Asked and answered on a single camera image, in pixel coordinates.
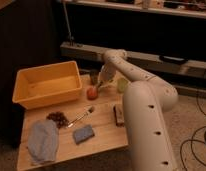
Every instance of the wire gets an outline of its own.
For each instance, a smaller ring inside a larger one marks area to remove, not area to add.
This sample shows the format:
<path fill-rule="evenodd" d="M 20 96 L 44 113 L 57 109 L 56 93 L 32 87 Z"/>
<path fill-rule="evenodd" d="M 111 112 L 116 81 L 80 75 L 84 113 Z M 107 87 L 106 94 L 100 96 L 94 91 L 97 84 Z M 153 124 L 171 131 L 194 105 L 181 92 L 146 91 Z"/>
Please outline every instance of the wire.
<path fill-rule="evenodd" d="M 193 140 L 194 137 L 196 136 L 197 132 L 199 132 L 200 130 L 205 129 L 205 128 L 206 128 L 206 126 L 203 126 L 203 127 L 199 128 L 199 129 L 197 129 L 197 130 L 193 133 L 191 139 Z M 195 154 L 195 152 L 194 152 L 194 150 L 193 150 L 193 141 L 191 141 L 191 152 L 192 152 L 193 156 L 195 157 L 195 159 L 196 159 L 199 163 L 201 163 L 202 165 L 204 165 L 204 166 L 206 167 L 206 163 L 204 163 L 202 160 L 200 160 L 200 159 L 197 157 L 197 155 Z"/>
<path fill-rule="evenodd" d="M 181 146 L 180 146 L 180 158 L 181 158 L 181 161 L 182 161 L 182 165 L 183 165 L 183 168 L 187 171 L 187 167 L 185 165 L 185 162 L 183 160 L 183 155 L 182 155 L 182 150 L 183 150 L 183 146 L 184 144 L 186 144 L 187 142 L 199 142 L 199 143 L 202 143 L 202 144 L 205 144 L 204 141 L 200 141 L 200 140 L 196 140 L 196 139 L 188 139 L 188 140 L 185 140 L 182 142 Z"/>
<path fill-rule="evenodd" d="M 205 71 L 203 72 L 203 76 L 202 76 L 203 79 L 205 78 L 205 75 L 206 75 L 206 69 L 205 69 Z M 197 89 L 197 93 L 196 93 L 196 103 L 197 103 L 197 106 L 198 106 L 199 110 L 202 112 L 202 114 L 206 116 L 206 112 L 202 109 L 202 107 L 201 107 L 201 105 L 200 105 L 200 102 L 199 102 L 199 96 L 200 96 L 199 93 L 200 93 L 200 92 L 199 92 L 199 89 Z"/>
<path fill-rule="evenodd" d="M 184 160 L 183 160 L 183 153 L 182 153 L 182 152 L 183 152 L 183 146 L 184 146 L 184 144 L 186 144 L 187 142 L 191 142 L 191 152 L 192 152 L 194 158 L 195 158 L 199 163 L 201 163 L 203 166 L 206 167 L 206 163 L 203 162 L 203 161 L 196 155 L 196 153 L 195 153 L 195 151 L 194 151 L 194 148 L 193 148 L 193 143 L 194 143 L 194 142 L 198 142 L 198 143 L 201 143 L 201 144 L 206 145 L 206 131 L 204 132 L 204 141 L 198 140 L 198 139 L 194 139 L 195 136 L 196 136 L 196 134 L 197 134 L 197 132 L 199 132 L 199 131 L 202 130 L 202 129 L 206 129 L 206 126 L 203 126 L 203 127 L 199 128 L 199 129 L 195 130 L 194 133 L 193 133 L 193 135 L 192 135 L 192 138 L 183 141 L 182 144 L 180 145 L 180 158 L 181 158 L 181 161 L 182 161 L 183 168 L 184 168 L 186 171 L 187 171 L 188 169 L 187 169 L 187 167 L 186 167 L 186 165 L 185 165 L 185 162 L 184 162 Z"/>

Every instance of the floor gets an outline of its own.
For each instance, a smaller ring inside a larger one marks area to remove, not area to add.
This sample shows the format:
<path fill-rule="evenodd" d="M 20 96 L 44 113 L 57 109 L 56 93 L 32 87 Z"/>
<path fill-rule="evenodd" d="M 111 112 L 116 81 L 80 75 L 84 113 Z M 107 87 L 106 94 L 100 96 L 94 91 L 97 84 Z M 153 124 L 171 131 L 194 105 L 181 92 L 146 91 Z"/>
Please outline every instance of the floor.
<path fill-rule="evenodd" d="M 199 99 L 201 109 L 206 113 L 206 99 Z M 182 169 L 180 146 L 184 140 L 191 139 L 198 128 L 206 126 L 206 116 L 200 111 L 195 97 L 179 96 L 178 104 L 169 112 L 164 113 L 167 129 L 173 145 L 174 154 L 179 170 Z M 204 141 L 201 129 L 195 139 Z M 206 145 L 194 142 L 194 152 L 206 164 Z M 206 167 L 199 163 L 192 155 L 190 142 L 182 148 L 185 167 L 188 171 L 206 171 Z M 18 149 L 12 149 L 0 140 L 0 171 L 16 170 Z M 35 171 L 132 171 L 128 148 L 116 149 L 100 154 L 74 159 Z"/>

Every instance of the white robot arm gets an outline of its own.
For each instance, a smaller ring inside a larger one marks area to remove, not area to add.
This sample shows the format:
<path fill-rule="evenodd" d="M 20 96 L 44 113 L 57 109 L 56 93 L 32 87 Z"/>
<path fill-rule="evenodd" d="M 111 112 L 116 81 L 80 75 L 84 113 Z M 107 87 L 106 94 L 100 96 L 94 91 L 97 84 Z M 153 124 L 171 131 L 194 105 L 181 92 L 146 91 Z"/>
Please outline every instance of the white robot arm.
<path fill-rule="evenodd" d="M 162 111 L 176 104 L 178 93 L 171 84 L 128 63 L 126 58 L 125 50 L 106 51 L 100 81 L 109 81 L 116 70 L 131 81 L 123 95 L 123 111 L 133 169 L 176 171 Z"/>

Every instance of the wooden table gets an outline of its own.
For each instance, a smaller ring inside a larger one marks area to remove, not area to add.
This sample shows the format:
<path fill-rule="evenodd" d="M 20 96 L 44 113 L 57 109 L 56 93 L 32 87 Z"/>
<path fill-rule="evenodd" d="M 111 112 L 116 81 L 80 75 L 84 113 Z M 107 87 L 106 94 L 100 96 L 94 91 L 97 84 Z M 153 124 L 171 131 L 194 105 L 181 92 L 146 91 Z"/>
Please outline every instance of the wooden table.
<path fill-rule="evenodd" d="M 86 90 L 90 85 L 89 76 L 82 75 L 81 79 L 83 89 L 81 97 L 78 100 L 26 111 L 21 144 L 19 147 L 17 170 L 29 170 L 45 166 L 31 165 L 31 158 L 27 149 L 27 141 L 32 124 L 37 120 L 45 119 L 51 112 L 62 111 L 68 120 L 72 121 L 78 115 L 83 114 L 90 106 L 93 105 L 95 107 L 95 111 L 91 115 L 83 118 L 71 128 L 62 128 L 59 130 L 59 148 L 56 161 L 49 164 L 55 164 L 128 145 L 125 127 L 117 127 L 115 125 L 113 113 L 113 106 L 121 103 L 122 99 L 122 94 L 118 93 L 116 88 L 116 80 L 118 79 L 118 76 L 115 77 L 112 83 L 102 87 L 98 99 L 93 101 L 86 99 Z M 80 145 L 76 145 L 72 138 L 72 132 L 86 124 L 92 125 L 95 137 Z"/>

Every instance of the towel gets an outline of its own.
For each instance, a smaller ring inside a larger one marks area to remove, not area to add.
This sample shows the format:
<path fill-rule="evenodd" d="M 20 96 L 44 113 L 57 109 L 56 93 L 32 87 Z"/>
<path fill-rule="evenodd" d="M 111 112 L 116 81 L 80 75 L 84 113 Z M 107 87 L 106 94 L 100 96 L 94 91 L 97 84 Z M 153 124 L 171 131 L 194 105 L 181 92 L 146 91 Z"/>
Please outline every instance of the towel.
<path fill-rule="evenodd" d="M 38 165 L 55 161 L 58 138 L 58 128 L 54 121 L 35 122 L 28 138 L 28 150 L 32 164 Z"/>

